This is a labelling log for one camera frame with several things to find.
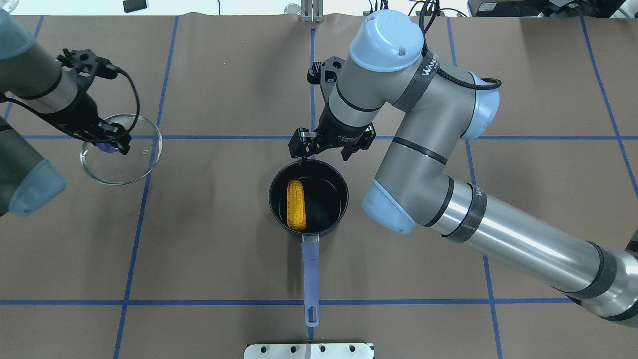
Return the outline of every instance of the corn cob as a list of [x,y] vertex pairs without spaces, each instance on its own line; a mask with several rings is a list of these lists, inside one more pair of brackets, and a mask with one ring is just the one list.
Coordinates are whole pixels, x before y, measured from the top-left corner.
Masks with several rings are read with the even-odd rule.
[[306,205],[304,204],[304,187],[301,181],[293,178],[286,189],[286,223],[294,231],[306,229]]

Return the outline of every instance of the pot handle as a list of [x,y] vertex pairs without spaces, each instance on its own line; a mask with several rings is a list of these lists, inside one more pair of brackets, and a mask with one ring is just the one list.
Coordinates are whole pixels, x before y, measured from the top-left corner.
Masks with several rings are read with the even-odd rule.
[[319,235],[303,236],[301,255],[304,262],[304,317],[306,325],[315,327],[321,320],[319,311]]

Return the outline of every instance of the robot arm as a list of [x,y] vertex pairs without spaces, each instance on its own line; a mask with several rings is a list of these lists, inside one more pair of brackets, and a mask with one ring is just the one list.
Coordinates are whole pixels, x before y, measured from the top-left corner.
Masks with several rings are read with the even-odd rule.
[[332,77],[327,72],[341,71],[324,93],[326,108],[315,132],[293,135],[291,156],[358,143],[379,108],[392,103],[406,114],[364,199],[369,217],[405,234],[417,224],[430,227],[543,280],[595,315],[638,326],[638,239],[626,251],[604,249],[443,173],[457,140],[478,137],[500,97],[495,89],[459,86],[459,80],[486,83],[437,61],[436,54],[422,56],[419,38],[419,27],[400,13],[368,17],[344,63],[321,63],[329,68],[322,84]]
[[[86,93],[95,76],[114,79],[126,72],[90,50],[68,51],[57,60],[37,44],[29,31],[0,10],[0,102],[15,102],[58,130],[103,151],[127,154],[131,140],[126,129],[98,116],[95,101]],[[13,93],[17,99],[6,97]],[[64,190],[66,182],[48,160],[35,151],[0,118],[0,215],[26,216]]]

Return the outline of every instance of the blue joint cap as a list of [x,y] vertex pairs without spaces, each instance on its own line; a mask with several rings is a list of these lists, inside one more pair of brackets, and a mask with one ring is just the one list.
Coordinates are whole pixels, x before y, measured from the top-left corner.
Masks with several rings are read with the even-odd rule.
[[[473,72],[470,72],[474,78],[474,83],[477,85],[489,85],[489,83],[481,80]],[[498,90],[475,90],[476,95],[474,99],[474,113],[472,114],[472,120],[468,129],[461,136],[462,139],[473,140],[482,135],[487,126],[492,123],[496,113],[498,112],[498,106],[501,104],[501,95],[498,94]]]
[[376,179],[372,180],[362,207],[363,212],[372,220],[397,233],[408,234],[417,226],[412,217]]
[[66,188],[66,181],[43,158],[22,180],[9,203],[9,212],[26,217],[49,203]]
[[4,10],[0,10],[0,34],[0,60],[22,55],[35,43],[29,30]]
[[367,70],[394,72],[414,64],[423,49],[423,32],[406,15],[376,11],[366,18],[350,44],[350,58]]

